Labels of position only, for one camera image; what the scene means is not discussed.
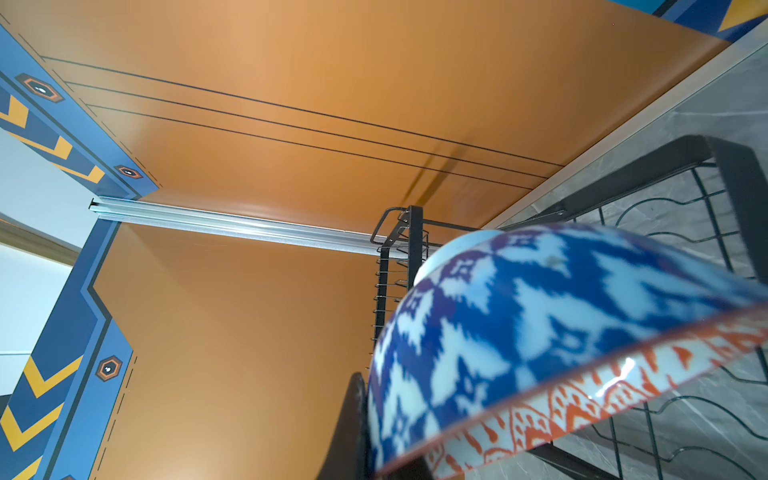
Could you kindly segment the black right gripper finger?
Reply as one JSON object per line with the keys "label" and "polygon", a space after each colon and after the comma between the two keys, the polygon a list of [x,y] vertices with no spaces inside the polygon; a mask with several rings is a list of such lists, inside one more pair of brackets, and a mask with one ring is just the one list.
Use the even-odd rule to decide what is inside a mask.
{"label": "black right gripper finger", "polygon": [[361,373],[349,381],[340,415],[318,480],[369,478],[369,425],[367,387]]}

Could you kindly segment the red and blue patterned bowl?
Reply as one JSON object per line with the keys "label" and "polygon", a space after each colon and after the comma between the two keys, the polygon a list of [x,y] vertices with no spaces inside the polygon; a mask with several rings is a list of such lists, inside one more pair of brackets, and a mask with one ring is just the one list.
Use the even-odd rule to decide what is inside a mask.
{"label": "red and blue patterned bowl", "polygon": [[655,399],[767,339],[767,289],[625,230],[494,232],[401,300],[368,380],[369,467],[447,479]]}

